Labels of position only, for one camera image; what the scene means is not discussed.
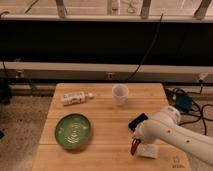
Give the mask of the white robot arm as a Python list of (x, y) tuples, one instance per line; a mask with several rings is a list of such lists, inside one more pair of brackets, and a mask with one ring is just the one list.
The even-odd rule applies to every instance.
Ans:
[(213, 138), (181, 127), (180, 119), (176, 108), (165, 106), (139, 123), (134, 137), (146, 144), (160, 139), (213, 165)]

